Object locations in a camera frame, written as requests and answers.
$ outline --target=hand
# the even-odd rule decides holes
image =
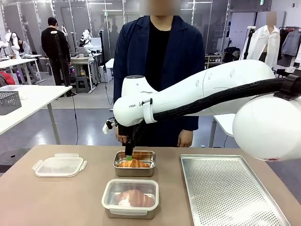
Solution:
[[[192,145],[193,131],[182,130],[178,138],[178,147],[190,147]]]
[[[122,144],[124,144],[124,143],[127,142],[127,137],[126,137],[126,136],[120,136],[120,135],[118,134],[118,127],[115,128],[115,137],[116,137],[116,139],[117,139],[120,143],[122,143]]]

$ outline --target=bread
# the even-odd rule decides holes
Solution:
[[[131,161],[124,161],[117,165],[118,167],[131,167],[131,168],[149,168],[149,164],[146,164],[137,159],[132,159]]]
[[[122,192],[116,195],[115,200],[118,205],[127,207],[152,207],[155,205],[155,200],[139,190]]]

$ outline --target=ceiling light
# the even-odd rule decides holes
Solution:
[[[113,3],[98,3],[98,2],[89,2],[90,5],[112,5]]]
[[[199,3],[212,3],[211,1],[198,1],[198,2],[188,2],[188,4],[199,4]]]
[[[107,10],[103,9],[103,11],[120,12],[122,11],[122,9],[107,9]]]

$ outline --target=stainless steel container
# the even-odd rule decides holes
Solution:
[[[114,168],[117,176],[120,177],[151,177],[156,166],[156,154],[150,151],[133,151],[133,159],[148,164],[149,168],[118,167],[118,164],[127,160],[125,151],[117,152],[114,159]]]
[[[152,206],[138,206],[141,205],[138,203],[141,199],[133,196],[133,193],[132,196],[127,194],[119,199],[118,195],[131,190],[136,190],[153,199]],[[159,186],[153,180],[113,179],[108,182],[104,190],[102,205],[110,218],[152,219],[159,205]]]
[[[242,156],[182,154],[181,161],[194,225],[290,225]]]

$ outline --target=plastic lid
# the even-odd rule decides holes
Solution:
[[[39,160],[33,170],[38,177],[72,177],[87,164],[78,154],[56,154],[44,161]]]
[[[153,180],[113,179],[105,188],[102,204],[113,214],[146,215],[159,204],[159,187]]]

